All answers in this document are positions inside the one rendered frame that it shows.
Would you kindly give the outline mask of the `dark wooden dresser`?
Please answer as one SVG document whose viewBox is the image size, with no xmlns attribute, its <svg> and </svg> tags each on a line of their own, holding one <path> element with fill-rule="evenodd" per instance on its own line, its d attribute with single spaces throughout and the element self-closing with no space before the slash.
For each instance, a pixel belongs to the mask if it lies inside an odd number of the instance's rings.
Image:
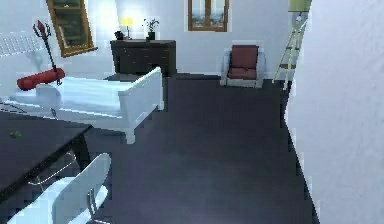
<svg viewBox="0 0 384 224">
<path fill-rule="evenodd" d="M 115 72 L 145 75 L 156 67 L 164 77 L 175 74 L 175 40 L 112 40 L 110 42 Z"/>
</svg>

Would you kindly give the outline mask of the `green potted house plant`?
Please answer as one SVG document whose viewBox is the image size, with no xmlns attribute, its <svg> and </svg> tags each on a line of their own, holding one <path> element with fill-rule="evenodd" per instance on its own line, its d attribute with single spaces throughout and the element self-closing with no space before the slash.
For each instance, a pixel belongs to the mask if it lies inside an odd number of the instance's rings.
<svg viewBox="0 0 384 224">
<path fill-rule="evenodd" d="M 148 28 L 146 40 L 147 41 L 155 40 L 156 39 L 155 27 L 159 24 L 159 21 L 156 19 L 151 19 L 151 20 L 144 19 L 144 22 L 146 23 L 146 26 Z"/>
</svg>

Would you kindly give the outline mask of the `white bed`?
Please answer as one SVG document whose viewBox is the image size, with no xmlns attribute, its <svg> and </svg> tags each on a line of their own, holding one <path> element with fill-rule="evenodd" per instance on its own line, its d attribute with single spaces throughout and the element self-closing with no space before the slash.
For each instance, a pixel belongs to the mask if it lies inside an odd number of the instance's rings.
<svg viewBox="0 0 384 224">
<path fill-rule="evenodd" d="M 156 67 L 133 82 L 64 77 L 60 85 L 41 83 L 12 90 L 0 102 L 14 113 L 123 132 L 135 142 L 135 129 L 150 113 L 164 108 L 161 69 Z"/>
</svg>

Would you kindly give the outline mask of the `wood framed window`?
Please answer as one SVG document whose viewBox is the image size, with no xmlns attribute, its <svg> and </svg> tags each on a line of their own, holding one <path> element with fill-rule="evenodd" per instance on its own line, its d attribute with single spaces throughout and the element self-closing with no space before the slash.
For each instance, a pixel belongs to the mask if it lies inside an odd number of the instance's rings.
<svg viewBox="0 0 384 224">
<path fill-rule="evenodd" d="M 226 32 L 229 0 L 187 0 L 189 31 Z"/>
</svg>

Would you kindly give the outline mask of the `yellow table lamp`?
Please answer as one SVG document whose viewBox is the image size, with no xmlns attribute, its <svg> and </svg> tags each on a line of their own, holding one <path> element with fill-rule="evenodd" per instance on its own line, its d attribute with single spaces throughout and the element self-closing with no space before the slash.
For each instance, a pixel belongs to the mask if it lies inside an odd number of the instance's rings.
<svg viewBox="0 0 384 224">
<path fill-rule="evenodd" d="M 131 17 L 124 17 L 120 20 L 122 26 L 126 27 L 127 30 L 127 39 L 131 40 L 130 36 L 130 27 L 133 25 L 133 19 Z"/>
</svg>

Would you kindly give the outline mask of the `pale wooden ladder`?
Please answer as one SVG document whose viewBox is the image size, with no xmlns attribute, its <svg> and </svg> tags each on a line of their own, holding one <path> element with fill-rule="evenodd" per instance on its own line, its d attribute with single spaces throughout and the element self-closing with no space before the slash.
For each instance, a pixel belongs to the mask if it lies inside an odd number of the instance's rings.
<svg viewBox="0 0 384 224">
<path fill-rule="evenodd" d="M 292 24 L 284 52 L 282 53 L 279 65 L 274 73 L 272 83 L 283 81 L 283 89 L 288 88 L 288 83 L 294 76 L 297 60 L 301 49 L 302 38 L 307 20 L 299 13 Z"/>
</svg>

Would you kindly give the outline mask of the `white chair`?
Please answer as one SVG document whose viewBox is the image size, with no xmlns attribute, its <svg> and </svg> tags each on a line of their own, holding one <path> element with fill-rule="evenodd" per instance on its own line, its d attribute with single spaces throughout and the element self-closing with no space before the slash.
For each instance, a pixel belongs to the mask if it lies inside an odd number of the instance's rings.
<svg viewBox="0 0 384 224">
<path fill-rule="evenodd" d="M 110 165 L 108 153 L 98 155 L 76 176 L 55 181 L 6 224 L 108 224 L 94 217 L 108 196 Z"/>
</svg>

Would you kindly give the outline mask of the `red bolster pillow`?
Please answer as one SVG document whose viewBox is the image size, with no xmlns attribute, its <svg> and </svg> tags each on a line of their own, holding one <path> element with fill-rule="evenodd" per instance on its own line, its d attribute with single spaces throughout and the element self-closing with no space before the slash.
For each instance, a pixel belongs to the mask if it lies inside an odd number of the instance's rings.
<svg viewBox="0 0 384 224">
<path fill-rule="evenodd" d="M 38 84 L 48 84 L 64 77 L 65 72 L 63 69 L 57 68 L 56 71 L 51 69 L 48 71 L 20 78 L 17 80 L 17 86 L 23 91 L 28 91 L 34 89 Z"/>
</svg>

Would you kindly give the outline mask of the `black desk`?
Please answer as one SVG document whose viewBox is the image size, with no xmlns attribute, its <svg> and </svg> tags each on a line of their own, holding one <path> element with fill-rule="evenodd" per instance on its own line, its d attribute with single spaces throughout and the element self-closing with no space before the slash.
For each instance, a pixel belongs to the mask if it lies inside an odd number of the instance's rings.
<svg viewBox="0 0 384 224">
<path fill-rule="evenodd" d="M 80 170 L 91 162 L 85 133 L 91 125 L 0 112 L 0 222 L 32 196 L 29 181 L 72 151 Z M 20 138 L 9 133 L 20 131 Z"/>
</svg>

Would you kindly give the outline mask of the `wood framed wall mirror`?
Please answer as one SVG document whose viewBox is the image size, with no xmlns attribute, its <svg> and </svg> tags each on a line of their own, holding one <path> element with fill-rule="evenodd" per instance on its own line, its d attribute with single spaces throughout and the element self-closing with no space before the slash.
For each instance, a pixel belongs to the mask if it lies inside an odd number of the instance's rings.
<svg viewBox="0 0 384 224">
<path fill-rule="evenodd" d="M 97 50 L 84 0 L 45 1 L 63 58 Z"/>
</svg>

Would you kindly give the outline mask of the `green wall picture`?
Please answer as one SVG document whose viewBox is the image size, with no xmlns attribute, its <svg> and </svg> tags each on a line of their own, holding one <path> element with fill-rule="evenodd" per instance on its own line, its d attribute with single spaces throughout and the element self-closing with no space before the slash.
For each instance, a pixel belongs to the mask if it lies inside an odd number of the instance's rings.
<svg viewBox="0 0 384 224">
<path fill-rule="evenodd" d="M 312 0 L 289 0 L 289 12 L 309 12 Z"/>
</svg>

